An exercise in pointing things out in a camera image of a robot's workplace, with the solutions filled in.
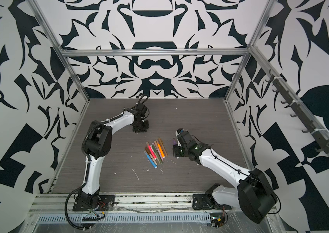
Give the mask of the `orange highlighter pen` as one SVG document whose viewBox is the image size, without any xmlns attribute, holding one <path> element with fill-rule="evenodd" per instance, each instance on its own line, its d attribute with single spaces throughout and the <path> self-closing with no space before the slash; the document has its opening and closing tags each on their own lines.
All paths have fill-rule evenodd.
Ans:
<svg viewBox="0 0 329 233">
<path fill-rule="evenodd" d="M 162 158 L 165 158 L 164 152 L 163 152 L 163 150 L 162 150 L 162 148 L 161 148 L 161 146 L 160 146 L 159 143 L 157 143 L 157 147 L 158 147 L 158 149 L 159 149 L 159 152 L 160 152 L 160 154 L 161 154 L 161 157 L 162 157 Z"/>
</svg>

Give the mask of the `blue highlighter pen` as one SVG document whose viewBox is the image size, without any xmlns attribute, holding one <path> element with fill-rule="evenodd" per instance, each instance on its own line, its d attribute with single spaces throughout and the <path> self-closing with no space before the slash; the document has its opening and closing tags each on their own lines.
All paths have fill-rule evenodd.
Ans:
<svg viewBox="0 0 329 233">
<path fill-rule="evenodd" d="M 150 161 L 150 163 L 153 165 L 153 167 L 157 169 L 157 165 L 155 164 L 155 161 L 152 160 L 151 156 L 146 151 L 144 151 L 144 154 L 147 157 L 147 159 Z"/>
</svg>

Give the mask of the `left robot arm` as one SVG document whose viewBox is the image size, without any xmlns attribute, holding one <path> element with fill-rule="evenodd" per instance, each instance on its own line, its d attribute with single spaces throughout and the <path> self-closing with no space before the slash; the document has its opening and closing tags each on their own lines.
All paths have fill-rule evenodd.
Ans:
<svg viewBox="0 0 329 233">
<path fill-rule="evenodd" d="M 82 187 L 78 191 L 78 200 L 92 208 L 98 203 L 100 184 L 99 178 L 105 156 L 112 147 L 114 133 L 126 126 L 132 126 L 134 133 L 145 133 L 149 129 L 146 120 L 148 108 L 137 103 L 117 116 L 104 121 L 93 121 L 82 142 L 82 152 L 86 157 L 86 168 Z"/>
</svg>

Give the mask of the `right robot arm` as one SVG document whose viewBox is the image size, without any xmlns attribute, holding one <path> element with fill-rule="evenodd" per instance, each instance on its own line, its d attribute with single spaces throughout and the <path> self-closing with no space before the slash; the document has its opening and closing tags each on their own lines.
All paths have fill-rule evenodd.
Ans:
<svg viewBox="0 0 329 233">
<path fill-rule="evenodd" d="M 230 189 L 215 183 L 204 194 L 193 195 L 194 210 L 226 210 L 235 207 L 254 223 L 261 223 L 279 202 L 265 174 L 259 169 L 248 170 L 238 166 L 184 129 L 178 129 L 175 136 L 177 143 L 173 145 L 174 157 L 189 158 L 212 170 L 233 187 Z"/>
</svg>

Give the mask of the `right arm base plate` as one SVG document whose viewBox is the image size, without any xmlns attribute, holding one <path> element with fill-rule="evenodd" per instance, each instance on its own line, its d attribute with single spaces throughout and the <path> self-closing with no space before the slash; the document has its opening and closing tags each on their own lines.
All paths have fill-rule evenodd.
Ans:
<svg viewBox="0 0 329 233">
<path fill-rule="evenodd" d="M 193 194 L 192 208 L 194 210 L 231 210 L 229 205 L 218 204 L 215 199 L 209 194 Z"/>
</svg>

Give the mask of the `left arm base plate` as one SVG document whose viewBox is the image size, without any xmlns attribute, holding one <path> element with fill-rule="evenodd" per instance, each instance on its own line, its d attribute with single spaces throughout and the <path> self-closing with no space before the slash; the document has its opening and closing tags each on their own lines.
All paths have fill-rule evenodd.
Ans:
<svg viewBox="0 0 329 233">
<path fill-rule="evenodd" d="M 73 211 L 83 212 L 93 209 L 95 211 L 107 211 L 115 204 L 115 195 L 77 196 L 74 202 Z"/>
</svg>

